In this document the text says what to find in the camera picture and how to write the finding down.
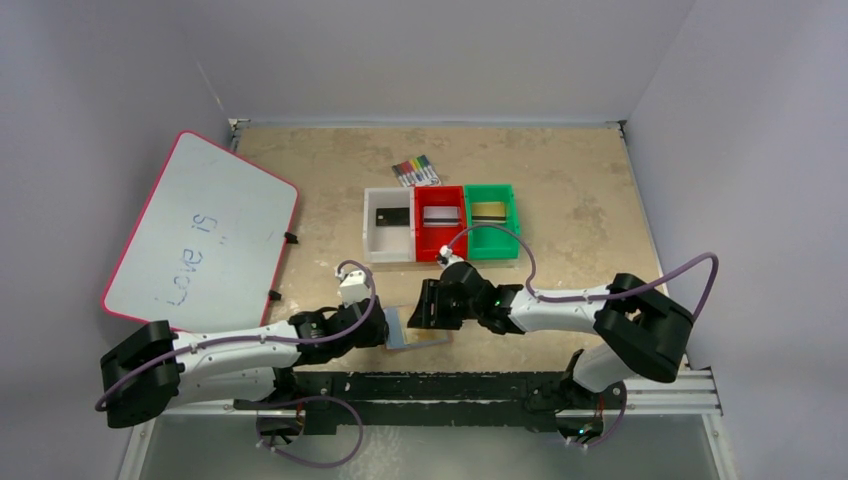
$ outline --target wooden table surface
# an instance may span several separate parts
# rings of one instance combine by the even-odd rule
[[[524,238],[539,263],[537,288],[586,288],[618,272],[657,277],[651,237],[617,130],[609,128],[283,128],[250,127],[238,153],[300,190],[270,322],[335,305],[333,268],[362,261],[365,187],[396,187],[390,166],[427,155],[446,185],[509,183]],[[414,304],[421,280],[440,270],[376,271],[384,307]],[[481,268],[493,284],[523,283],[530,262]],[[313,370],[562,370],[593,335],[537,332],[499,336],[466,322],[449,344],[389,352],[356,349]]]

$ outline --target white bin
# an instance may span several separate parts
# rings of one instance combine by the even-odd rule
[[[378,227],[378,208],[409,208],[409,226]],[[415,261],[415,190],[407,187],[366,188],[362,225],[365,260],[369,263]]]

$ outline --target marker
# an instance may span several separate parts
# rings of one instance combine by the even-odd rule
[[[433,169],[433,166],[430,165],[430,160],[427,160],[426,155],[421,155],[420,157],[418,157],[418,161],[421,162],[421,165],[424,166],[424,170],[426,170],[427,173],[429,173],[433,178],[439,178],[439,176],[436,175],[436,171]]]
[[[424,161],[421,159],[421,157],[415,158],[414,161],[415,165],[418,167],[418,170],[421,171],[421,175],[424,177],[424,179],[430,182],[433,179],[433,175],[431,175],[430,172],[427,171],[427,168],[424,166]]]
[[[409,183],[404,180],[403,173],[401,173],[400,168],[397,165],[392,165],[392,171],[395,172],[395,178],[398,179],[398,182],[404,187],[408,187]]]
[[[412,168],[412,174],[415,175],[415,179],[420,183],[424,181],[424,176],[421,175],[421,168],[415,163],[415,159],[409,160],[406,162]]]
[[[412,174],[412,168],[406,162],[401,163],[400,168],[403,170],[407,183],[410,186],[415,185],[415,175]]]

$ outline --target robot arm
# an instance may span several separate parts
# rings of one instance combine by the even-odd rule
[[[214,334],[172,332],[167,321],[144,325],[100,360],[104,390],[125,382],[107,400],[108,425],[137,425],[189,403],[255,402],[271,395],[277,399],[294,393],[286,390],[291,385],[284,378],[292,367],[327,363],[353,348],[382,345],[388,327],[376,296],[371,313],[351,333],[324,343],[296,343],[343,332],[364,314],[371,300],[363,272],[352,272],[341,280],[342,305],[300,312],[288,322]],[[265,337],[295,340],[265,341]],[[177,354],[126,381],[134,369],[169,353]]]
[[[600,392],[634,374],[659,382],[677,376],[693,322],[686,309],[656,290],[591,300],[644,285],[632,275],[586,290],[531,292],[523,285],[496,287],[458,257],[444,266],[439,280],[423,282],[410,327],[457,330],[465,320],[477,320],[501,335],[567,330],[604,339],[604,345],[572,357],[559,382],[558,408],[591,408]],[[145,325],[101,359],[107,396],[98,406],[109,426],[136,425],[188,403],[239,399],[234,405],[251,408],[253,402],[291,400],[298,395],[292,367],[383,344],[388,327],[365,274],[355,271],[341,281],[342,305],[301,312],[288,322],[217,334],[172,332],[165,321]],[[557,303],[540,301],[540,295],[585,300]],[[369,307],[363,323],[339,336]]]
[[[567,376],[580,387],[598,393],[633,375],[671,383],[692,330],[692,314],[656,290],[620,300],[591,300],[645,284],[630,274],[618,274],[609,285],[585,290],[530,292],[523,285],[498,285],[477,269],[447,253],[439,280],[425,280],[412,328],[458,330],[464,320],[496,334],[567,330],[599,335],[605,344],[577,352]],[[577,302],[544,298],[583,297]]]

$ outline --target purple cable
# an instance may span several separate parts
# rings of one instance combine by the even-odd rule
[[[347,455],[345,455],[343,458],[341,458],[339,460],[336,460],[334,462],[326,462],[326,463],[324,463],[324,462],[313,462],[312,460],[306,460],[305,458],[300,458],[296,455],[292,455],[291,453],[287,453],[284,450],[280,450],[276,447],[273,447],[270,443],[268,443],[268,442],[266,442],[265,440],[262,439],[262,432],[260,431],[260,428],[259,428],[259,419],[257,418],[257,420],[256,420],[256,435],[259,437],[259,443],[261,443],[262,446],[267,448],[268,450],[271,450],[273,448],[273,450],[271,450],[271,451],[276,453],[277,455],[288,458],[289,460],[291,460],[295,463],[299,463],[299,464],[305,465],[307,467],[334,468],[334,467],[338,467],[339,465],[343,465],[343,464],[349,462],[350,459],[352,459],[356,455],[356,452],[359,451],[359,447],[362,446],[362,439],[365,437],[365,428],[362,424],[362,418],[359,416],[359,413],[357,413],[357,411],[354,410],[354,408],[349,403],[347,403],[344,400],[339,399],[339,398],[328,397],[328,396],[325,396],[325,395],[317,395],[317,396],[313,396],[313,397],[303,397],[303,398],[299,398],[297,400],[290,400],[288,402],[263,404],[262,407],[267,408],[269,410],[274,410],[274,409],[279,409],[279,408],[292,407],[292,406],[295,406],[299,403],[315,402],[315,401],[333,402],[337,405],[341,405],[348,412],[350,412],[351,415],[353,415],[353,419],[356,420],[356,426],[359,428],[359,437],[356,439],[356,445],[353,446],[353,450],[351,450],[350,453],[348,453]]]
[[[527,245],[527,242],[525,242],[521,237],[516,235],[511,230],[504,228],[500,225],[493,225],[493,224],[490,224],[490,223],[481,223],[479,225],[472,225],[472,226],[466,228],[465,230],[459,232],[455,237],[453,237],[453,239],[450,241],[450,243],[448,243],[448,248],[453,248],[453,245],[460,238],[462,238],[463,235],[466,235],[471,230],[475,230],[477,228],[494,228],[494,229],[500,230],[502,232],[506,232],[509,235],[511,235],[513,238],[518,240],[518,243],[520,243],[521,246],[524,247],[524,250],[527,251],[527,256],[530,257],[530,275],[527,277],[527,280],[524,281],[524,287],[527,289],[527,292],[533,298],[535,298],[536,300],[542,301],[542,302],[571,303],[571,302],[583,302],[583,301],[586,301],[586,300],[589,300],[590,302],[595,301],[595,300],[605,300],[605,301],[606,300],[621,300],[621,299],[624,299],[624,298],[632,297],[634,295],[639,295],[641,293],[645,293],[648,290],[653,290],[654,288],[656,288],[656,287],[658,287],[658,286],[660,286],[660,285],[662,285],[662,284],[664,284],[664,283],[666,283],[670,280],[677,278],[682,273],[688,271],[689,269],[691,269],[695,265],[703,262],[704,260],[710,259],[710,260],[712,260],[712,268],[710,269],[710,276],[707,278],[707,283],[704,286],[704,292],[701,294],[701,299],[698,301],[698,305],[695,307],[695,310],[692,312],[692,319],[697,320],[698,316],[701,314],[701,310],[704,309],[704,304],[707,303],[707,298],[709,298],[709,296],[710,296],[710,291],[712,291],[712,289],[713,289],[713,283],[715,283],[716,275],[718,274],[718,256],[715,253],[706,252],[706,253],[702,253],[702,254],[698,255],[697,257],[693,258],[692,260],[689,260],[688,262],[684,263],[683,265],[677,267],[676,269],[672,270],[671,272],[661,276],[660,278],[658,278],[658,279],[656,279],[652,282],[648,282],[648,283],[646,283],[642,286],[639,286],[639,287],[636,287],[636,288],[633,288],[633,289],[630,289],[630,290],[627,290],[627,291],[624,291],[624,292],[621,292],[621,293],[607,293],[607,294],[603,294],[603,295],[589,295],[588,297],[585,297],[585,298],[581,295],[573,295],[573,296],[570,296],[570,297],[546,297],[544,295],[537,295],[536,290],[530,284],[530,282],[533,280],[533,278],[536,277],[536,256],[533,255],[533,250],[530,249],[530,245]]]
[[[621,425],[621,419],[623,419],[623,418],[624,418],[624,410],[626,410],[626,409],[627,409],[627,388],[626,388],[626,387],[625,387],[625,388],[622,388],[622,389],[621,389],[621,392],[622,392],[622,396],[621,396],[621,410],[619,410],[619,412],[618,412],[618,416],[617,416],[617,417],[615,417],[615,421],[614,421],[614,422],[612,422],[612,425],[610,425],[609,430],[607,430],[606,432],[602,433],[602,434],[601,434],[601,437],[600,437],[600,438],[598,438],[597,440],[595,440],[594,442],[590,443],[590,444],[588,445],[588,447],[595,448],[595,447],[597,447],[598,445],[600,445],[600,444],[602,444],[602,443],[606,442],[606,441],[607,441],[607,439],[609,439],[610,435],[612,435],[612,433],[613,433],[613,432],[615,432],[615,430],[618,428],[618,426],[619,426],[619,425]]]
[[[353,265],[356,268],[365,272],[365,280],[367,282],[367,285],[371,289],[371,297],[369,299],[368,306],[365,308],[365,312],[362,313],[362,316],[359,317],[353,325],[346,328],[345,330],[342,330],[339,333],[335,333],[335,334],[330,335],[328,337],[290,338],[290,337],[279,337],[277,335],[267,335],[267,336],[265,336],[265,340],[266,341],[270,340],[272,342],[300,343],[300,344],[326,343],[326,342],[332,342],[333,340],[337,340],[337,339],[351,333],[352,331],[356,330],[357,328],[359,328],[359,326],[362,325],[362,323],[368,318],[368,316],[371,315],[371,311],[374,308],[374,303],[375,303],[376,298],[377,298],[377,287],[374,284],[374,278],[371,274],[371,270],[369,270],[368,267],[366,267],[365,265],[362,265],[361,263],[356,262],[354,260],[345,260],[345,261],[343,261],[342,263],[339,264],[336,271],[341,272],[341,269],[345,265]],[[259,335],[236,335],[236,336],[232,336],[232,337],[216,338],[216,339],[213,339],[213,340],[206,340],[204,342],[198,342],[196,348],[212,347],[212,346],[220,345],[220,344],[223,344],[223,343],[259,342],[261,340],[262,340],[262,338]],[[109,398],[112,397],[112,395],[114,395],[115,392],[120,390],[121,387],[126,385],[130,380],[134,379],[135,377],[142,374],[143,372],[146,372],[148,369],[161,364],[164,361],[170,360],[170,359],[175,358],[179,355],[190,352],[191,349],[192,349],[191,346],[186,346],[186,347],[183,347],[183,348],[178,348],[176,350],[172,350],[168,353],[159,355],[158,357],[145,362],[140,367],[135,368],[134,370],[130,371],[128,374],[124,375],[121,379],[119,379],[117,382],[115,382],[111,387],[106,389],[105,392],[103,392],[103,395],[97,400],[97,403],[94,405],[94,409],[98,412],[105,412],[106,409],[107,409],[106,402],[109,400]],[[348,408],[351,411],[353,410],[353,407],[351,407],[350,405],[348,405],[346,403],[340,404],[340,405],[342,405],[345,408]],[[359,415],[356,414],[356,412],[353,412],[353,413],[354,413],[354,417],[359,419]],[[356,449],[354,449],[353,453],[356,453],[356,450],[359,449],[360,443],[362,443],[362,427],[361,426],[360,426],[360,439],[359,439],[359,442],[357,442]],[[350,458],[352,458],[352,456],[353,455],[350,455],[349,457],[345,457],[346,458],[345,461],[350,460]]]

